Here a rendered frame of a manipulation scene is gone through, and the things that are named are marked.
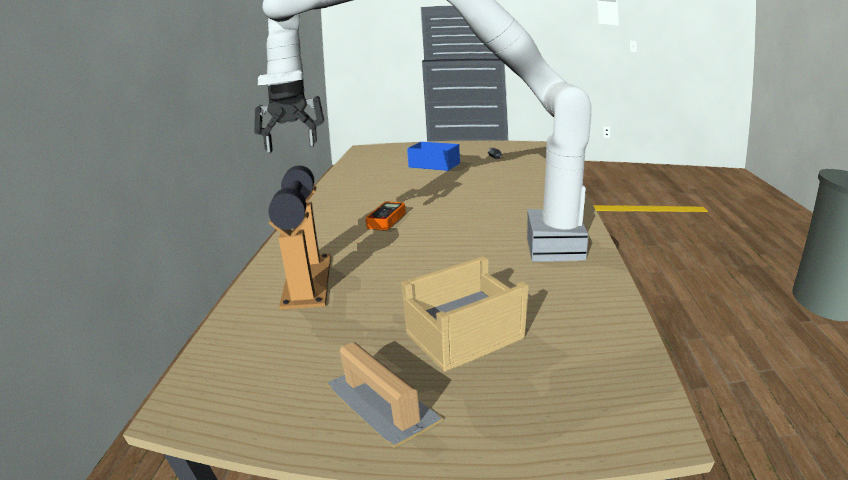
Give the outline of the blue open bin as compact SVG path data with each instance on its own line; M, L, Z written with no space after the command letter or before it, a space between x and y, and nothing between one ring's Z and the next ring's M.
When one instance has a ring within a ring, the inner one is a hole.
M460 164L459 144L419 142L407 148L407 152L409 168L449 171Z

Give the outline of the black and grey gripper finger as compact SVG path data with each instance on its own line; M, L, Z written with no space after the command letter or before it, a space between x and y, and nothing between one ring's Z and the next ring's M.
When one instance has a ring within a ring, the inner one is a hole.
M289 111L292 112L299 120L301 120L303 123L305 123L309 127L310 147L314 147L314 144L317 141L316 127L323 124L324 116L323 116L323 111L322 111L322 106L321 106L319 96L315 96L314 98L307 99L306 102L307 102L307 104L310 105L311 108L315 109L315 114L316 114L317 120L314 121L313 119L311 119L305 111L303 111L301 113L295 106L291 106L289 108Z
M270 134L270 130L272 130L273 126L276 124L277 119L283 112L283 108L278 108L266 128L262 128L262 116L265 115L268 106L259 105L255 108L255 125L254 125L254 133L262 135L264 138L264 148L268 153L273 151L272 148L272 138ZM273 122L272 122L273 121Z

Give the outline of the black dumbbell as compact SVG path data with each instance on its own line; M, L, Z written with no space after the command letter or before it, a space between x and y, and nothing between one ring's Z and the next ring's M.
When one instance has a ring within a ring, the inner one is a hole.
M270 202L268 214L271 222L283 230L298 227L306 212L305 199L311 194L313 186L314 175L310 169L301 165L291 167L282 179L281 190Z

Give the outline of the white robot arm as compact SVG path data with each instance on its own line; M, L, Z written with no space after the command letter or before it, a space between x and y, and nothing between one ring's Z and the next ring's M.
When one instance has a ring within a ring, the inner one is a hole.
M269 28L268 62L267 74L258 77L258 85L303 80L299 14L350 1L353 0L264 0L263 12L268 17ZM547 138L546 146L542 220L557 229L582 226L585 149L591 125L589 96L564 81L546 63L529 33L496 0L447 1L476 37L528 85L554 117L553 134Z

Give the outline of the orange digital multimeter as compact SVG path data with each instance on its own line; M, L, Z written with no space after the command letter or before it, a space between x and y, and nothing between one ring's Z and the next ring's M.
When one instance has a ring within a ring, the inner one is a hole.
M388 230L405 213L405 203L384 202L366 217L366 227L368 229Z

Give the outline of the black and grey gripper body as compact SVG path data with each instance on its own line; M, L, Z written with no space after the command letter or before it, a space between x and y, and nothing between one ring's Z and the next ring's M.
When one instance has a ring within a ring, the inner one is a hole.
M278 108L283 108L283 112L277 119L277 122L280 124L295 122L298 120L298 118L289 111L291 106L295 106L301 113L307 106L306 98L304 96L303 80L277 85L268 85L268 94L269 105L267 110L272 117Z

